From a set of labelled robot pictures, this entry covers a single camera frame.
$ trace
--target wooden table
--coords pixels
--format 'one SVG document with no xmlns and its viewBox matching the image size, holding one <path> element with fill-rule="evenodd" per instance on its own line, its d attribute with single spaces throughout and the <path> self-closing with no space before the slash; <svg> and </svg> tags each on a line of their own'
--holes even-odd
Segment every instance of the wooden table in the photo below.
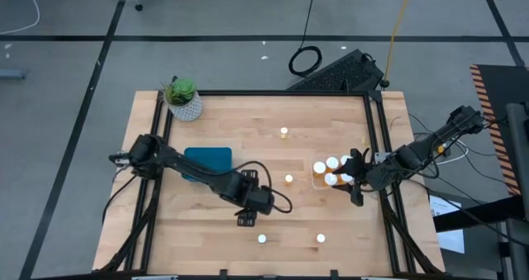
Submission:
<svg viewBox="0 0 529 280">
<path fill-rule="evenodd" d="M 124 150 L 130 149 L 139 134 L 149 133 L 156 95 L 136 93 Z M 402 93 L 386 92 L 383 97 L 396 149 L 413 141 L 407 108 Z M 316 191 L 311 185 L 312 155 L 343 155 L 353 147 L 369 147 L 362 97 L 207 96 L 203 103 L 200 119 L 173 120 L 169 145 L 180 152 L 191 146 L 227 146 L 232 149 L 234 166 L 252 159 L 263 162 L 274 188 L 292 199 L 294 210 L 287 215 L 277 211 L 258 215 L 254 228 L 236 227 L 238 208 L 203 184 L 185 181 L 179 173 L 166 169 L 149 274 L 218 275 L 224 268 L 230 275 L 327 276 L 331 269 L 341 276 L 392 274 L 378 195 L 365 194 L 365 205 L 357 207 L 344 192 Z M 376 108 L 372 108 L 382 149 Z M 166 112 L 164 107 L 159 134 Z M 284 126 L 289 129 L 286 140 L 279 136 Z M 265 182 L 264 172 L 259 174 L 261 183 Z M 282 182 L 286 174 L 293 175 L 291 186 Z M 112 191 L 129 178 L 128 171 L 119 175 Z M 133 183 L 108 209 L 94 268 L 101 268 L 130 233 L 138 187 L 139 182 Z M 410 235 L 444 270 L 424 189 L 404 182 L 401 190 Z M 278 206 L 286 206 L 281 198 L 276 201 Z M 259 234 L 267 236 L 266 244 L 257 242 Z M 317 243 L 317 234 L 326 236 L 325 243 Z M 405 271 L 402 243 L 396 233 L 395 237 L 400 267 Z M 142 245 L 140 238 L 135 267 L 139 266 Z"/>
</svg>

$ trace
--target white paper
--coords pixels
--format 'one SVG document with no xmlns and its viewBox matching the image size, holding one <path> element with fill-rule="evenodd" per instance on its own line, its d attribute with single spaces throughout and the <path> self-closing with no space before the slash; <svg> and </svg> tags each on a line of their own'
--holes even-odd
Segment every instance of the white paper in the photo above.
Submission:
<svg viewBox="0 0 529 280">
<path fill-rule="evenodd" d="M 458 202 L 453 203 L 457 206 L 461 206 L 461 204 Z M 459 210 L 455 206 L 443 201 L 439 197 L 433 196 L 430 196 L 430 209 L 433 216 L 443 215 Z M 438 233 L 437 240 L 439 240 L 439 246 L 443 249 L 461 254 L 465 253 L 465 237 L 463 235 L 463 230 L 451 230 Z"/>
</svg>

